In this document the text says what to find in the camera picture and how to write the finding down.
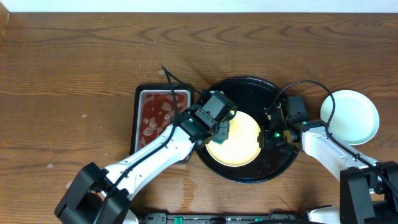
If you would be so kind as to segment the yellow plate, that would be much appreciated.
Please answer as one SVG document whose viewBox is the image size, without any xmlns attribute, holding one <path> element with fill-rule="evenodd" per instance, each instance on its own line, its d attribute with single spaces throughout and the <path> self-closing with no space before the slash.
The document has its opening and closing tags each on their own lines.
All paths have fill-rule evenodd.
<svg viewBox="0 0 398 224">
<path fill-rule="evenodd" d="M 227 140 L 222 143 L 211 141 L 206 145 L 210 156 L 228 167 L 240 167 L 252 162 L 260 153 L 257 141 L 261 129 L 254 118 L 238 111 L 229 122 Z"/>
</svg>

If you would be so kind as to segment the pale green plate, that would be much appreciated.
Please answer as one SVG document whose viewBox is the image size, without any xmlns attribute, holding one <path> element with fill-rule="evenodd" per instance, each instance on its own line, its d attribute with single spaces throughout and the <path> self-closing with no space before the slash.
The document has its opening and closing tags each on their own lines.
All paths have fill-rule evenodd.
<svg viewBox="0 0 398 224">
<path fill-rule="evenodd" d="M 340 90 L 328 96 L 321 105 L 320 118 L 330 122 L 336 139 L 356 146 L 370 141 L 379 129 L 379 113 L 365 95 L 353 90 Z"/>
</svg>

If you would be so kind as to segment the green scrubbing sponge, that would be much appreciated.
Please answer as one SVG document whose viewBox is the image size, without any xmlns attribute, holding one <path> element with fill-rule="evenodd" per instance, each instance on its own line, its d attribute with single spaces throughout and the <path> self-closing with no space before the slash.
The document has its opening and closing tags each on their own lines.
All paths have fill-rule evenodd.
<svg viewBox="0 0 398 224">
<path fill-rule="evenodd" d="M 224 139 L 213 138 L 212 141 L 217 143 L 217 144 L 223 144 Z"/>
</svg>

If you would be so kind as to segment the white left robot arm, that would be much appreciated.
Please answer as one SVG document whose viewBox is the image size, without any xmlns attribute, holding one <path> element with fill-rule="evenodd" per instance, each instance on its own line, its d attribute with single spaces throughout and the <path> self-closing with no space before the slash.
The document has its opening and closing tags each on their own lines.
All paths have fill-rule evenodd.
<svg viewBox="0 0 398 224">
<path fill-rule="evenodd" d="M 154 177 L 208 143 L 232 107 L 205 111 L 200 105 L 177 114 L 166 130 L 139 152 L 100 169 L 84 166 L 55 208 L 62 223 L 138 223 L 131 201 Z"/>
</svg>

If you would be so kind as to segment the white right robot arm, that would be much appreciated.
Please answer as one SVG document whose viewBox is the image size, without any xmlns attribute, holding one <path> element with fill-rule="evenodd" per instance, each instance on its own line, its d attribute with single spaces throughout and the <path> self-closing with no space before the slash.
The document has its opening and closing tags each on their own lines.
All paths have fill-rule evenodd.
<svg viewBox="0 0 398 224">
<path fill-rule="evenodd" d="M 260 148 L 302 151 L 340 183 L 338 207 L 307 210 L 307 223 L 397 223 L 397 163 L 365 156 L 330 131 L 323 121 L 261 128 Z"/>
</svg>

